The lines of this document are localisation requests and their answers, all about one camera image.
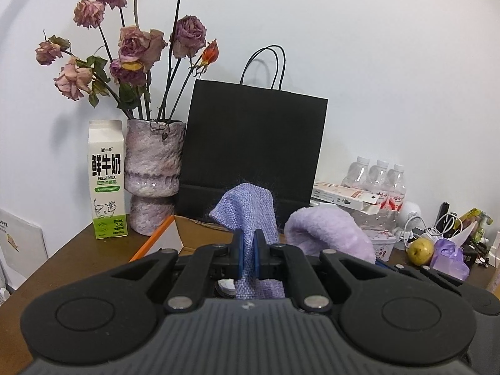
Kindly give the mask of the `right clear water bottle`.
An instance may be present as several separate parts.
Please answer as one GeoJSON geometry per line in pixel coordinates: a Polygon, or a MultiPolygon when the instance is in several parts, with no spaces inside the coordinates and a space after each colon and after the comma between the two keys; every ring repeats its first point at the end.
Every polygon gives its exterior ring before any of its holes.
{"type": "Polygon", "coordinates": [[[387,173],[387,178],[382,185],[383,199],[381,211],[399,212],[403,206],[407,188],[405,181],[405,167],[395,164],[387,173]]]}

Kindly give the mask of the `red orange cardboard box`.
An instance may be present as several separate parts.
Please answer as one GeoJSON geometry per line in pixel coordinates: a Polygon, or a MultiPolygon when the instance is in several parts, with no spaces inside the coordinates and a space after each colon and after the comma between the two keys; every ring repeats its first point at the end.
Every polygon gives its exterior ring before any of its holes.
{"type": "Polygon", "coordinates": [[[134,254],[130,263],[160,249],[174,249],[180,256],[185,256],[193,254],[201,246],[230,244],[231,240],[231,232],[218,224],[171,215],[134,254]]]}

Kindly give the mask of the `purple tissue packet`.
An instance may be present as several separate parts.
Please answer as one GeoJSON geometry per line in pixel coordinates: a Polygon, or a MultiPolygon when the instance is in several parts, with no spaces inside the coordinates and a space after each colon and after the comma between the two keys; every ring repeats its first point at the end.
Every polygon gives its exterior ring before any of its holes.
{"type": "Polygon", "coordinates": [[[434,245],[430,267],[448,276],[465,281],[469,267],[463,260],[462,246],[475,228],[475,222],[451,239],[440,238],[434,245]]]}

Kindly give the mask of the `white round lid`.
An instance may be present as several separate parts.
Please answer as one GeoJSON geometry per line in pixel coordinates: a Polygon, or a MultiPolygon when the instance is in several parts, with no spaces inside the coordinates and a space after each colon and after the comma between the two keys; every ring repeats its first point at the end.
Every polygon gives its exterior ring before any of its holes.
{"type": "Polygon", "coordinates": [[[236,287],[233,279],[221,279],[217,282],[217,290],[222,297],[235,298],[236,287]]]}

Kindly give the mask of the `lilac fluffy towel roll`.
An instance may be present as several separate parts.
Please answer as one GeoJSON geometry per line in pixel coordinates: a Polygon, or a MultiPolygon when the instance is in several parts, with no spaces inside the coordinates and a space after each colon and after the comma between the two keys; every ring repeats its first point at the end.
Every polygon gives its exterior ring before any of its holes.
{"type": "Polygon", "coordinates": [[[338,206],[299,209],[287,220],[284,236],[288,244],[308,256],[318,257],[323,250],[333,249],[375,264],[371,240],[338,206]]]}

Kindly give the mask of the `left clear water bottle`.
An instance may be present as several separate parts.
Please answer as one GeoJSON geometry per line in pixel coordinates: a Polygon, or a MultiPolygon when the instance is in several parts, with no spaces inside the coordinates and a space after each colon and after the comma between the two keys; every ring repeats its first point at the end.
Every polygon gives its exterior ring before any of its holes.
{"type": "Polygon", "coordinates": [[[341,186],[363,190],[367,176],[369,175],[369,159],[358,156],[347,171],[347,175],[341,182],[341,186]]]}

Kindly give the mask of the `small black printed box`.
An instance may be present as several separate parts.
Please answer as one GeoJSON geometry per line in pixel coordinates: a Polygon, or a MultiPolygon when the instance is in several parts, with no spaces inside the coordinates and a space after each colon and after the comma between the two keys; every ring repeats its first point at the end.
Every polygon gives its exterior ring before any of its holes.
{"type": "Polygon", "coordinates": [[[486,246],[479,242],[467,241],[463,246],[463,261],[465,265],[472,269],[475,264],[487,266],[488,256],[486,246]]]}

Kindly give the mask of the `white green milk carton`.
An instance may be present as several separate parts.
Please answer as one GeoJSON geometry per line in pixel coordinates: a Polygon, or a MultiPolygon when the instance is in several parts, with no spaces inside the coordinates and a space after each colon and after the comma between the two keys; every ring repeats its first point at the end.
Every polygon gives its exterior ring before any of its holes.
{"type": "Polygon", "coordinates": [[[125,211],[125,138],[119,120],[92,120],[88,176],[92,225],[98,240],[128,234],[125,211]]]}

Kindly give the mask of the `black paper shopping bag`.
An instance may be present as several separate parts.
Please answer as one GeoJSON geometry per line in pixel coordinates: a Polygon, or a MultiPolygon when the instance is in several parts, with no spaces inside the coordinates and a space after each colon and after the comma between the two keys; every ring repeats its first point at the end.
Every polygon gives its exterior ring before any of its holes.
{"type": "Polygon", "coordinates": [[[308,206],[328,101],[283,90],[287,57],[275,55],[269,88],[197,80],[182,152],[176,214],[203,221],[229,189],[251,183],[271,192],[280,228],[308,206]]]}

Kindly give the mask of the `purple woven drawstring bag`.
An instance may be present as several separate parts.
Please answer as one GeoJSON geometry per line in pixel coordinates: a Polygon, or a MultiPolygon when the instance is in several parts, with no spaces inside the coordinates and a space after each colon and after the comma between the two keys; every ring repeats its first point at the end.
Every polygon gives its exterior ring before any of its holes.
{"type": "Polygon", "coordinates": [[[250,183],[239,184],[225,192],[209,217],[230,231],[239,229],[243,232],[243,270],[242,277],[235,282],[236,298],[283,299],[285,291],[280,281],[260,280],[254,273],[255,232],[262,231],[268,245],[280,242],[271,192],[250,183]]]}

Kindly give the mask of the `yellow green apple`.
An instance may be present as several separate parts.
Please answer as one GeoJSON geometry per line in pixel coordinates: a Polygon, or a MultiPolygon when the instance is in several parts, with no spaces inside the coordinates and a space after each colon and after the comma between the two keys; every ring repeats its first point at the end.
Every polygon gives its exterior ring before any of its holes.
{"type": "Polygon", "coordinates": [[[415,266],[428,265],[433,257],[434,248],[432,240],[419,238],[407,246],[407,258],[415,266]]]}

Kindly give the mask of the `white small desk fan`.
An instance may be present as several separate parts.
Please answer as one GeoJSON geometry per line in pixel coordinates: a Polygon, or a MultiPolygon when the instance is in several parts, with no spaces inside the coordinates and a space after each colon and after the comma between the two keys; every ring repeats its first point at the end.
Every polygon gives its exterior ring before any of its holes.
{"type": "Polygon", "coordinates": [[[395,248],[405,251],[406,246],[415,239],[413,230],[423,223],[420,207],[414,202],[404,202],[396,215],[395,223],[392,230],[397,240],[395,248]]]}

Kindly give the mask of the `dried pink rose bouquet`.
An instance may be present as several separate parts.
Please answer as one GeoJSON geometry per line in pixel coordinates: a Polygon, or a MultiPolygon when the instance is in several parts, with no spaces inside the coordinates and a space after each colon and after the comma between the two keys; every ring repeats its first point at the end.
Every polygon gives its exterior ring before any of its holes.
{"type": "Polygon", "coordinates": [[[128,0],[80,0],[73,12],[77,26],[99,30],[106,57],[95,52],[87,58],[80,58],[72,52],[70,40],[56,35],[44,39],[36,50],[40,66],[50,66],[56,60],[68,57],[53,79],[59,93],[72,101],[87,97],[94,108],[100,97],[111,97],[117,108],[130,119],[170,122],[175,115],[181,95],[190,78],[200,77],[219,58],[216,39],[209,42],[207,28],[195,15],[180,17],[181,0],[175,0],[175,13],[168,41],[163,31],[144,31],[139,26],[138,0],[133,3],[133,24],[125,24],[124,8],[128,0]],[[110,45],[103,32],[106,9],[118,9],[121,28],[119,30],[116,57],[111,54],[110,45]],[[161,60],[163,51],[167,54],[168,73],[161,103],[156,116],[152,114],[152,68],[161,60]],[[188,61],[187,76],[183,81],[172,110],[167,113],[169,92],[181,66],[188,61]]]}

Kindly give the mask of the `white leaflet board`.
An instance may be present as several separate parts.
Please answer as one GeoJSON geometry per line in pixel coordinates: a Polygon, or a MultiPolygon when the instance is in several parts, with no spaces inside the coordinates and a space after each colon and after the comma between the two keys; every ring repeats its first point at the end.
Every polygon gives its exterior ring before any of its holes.
{"type": "Polygon", "coordinates": [[[1,250],[7,266],[25,278],[48,260],[43,231],[1,210],[1,250]]]}

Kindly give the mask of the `purple textured ceramic vase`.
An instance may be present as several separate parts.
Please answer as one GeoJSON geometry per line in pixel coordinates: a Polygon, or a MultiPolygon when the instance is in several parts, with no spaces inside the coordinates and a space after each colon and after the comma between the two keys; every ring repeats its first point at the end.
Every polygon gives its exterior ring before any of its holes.
{"type": "Polygon", "coordinates": [[[129,224],[150,236],[175,211],[187,125],[131,119],[125,136],[125,189],[131,193],[129,224]]]}

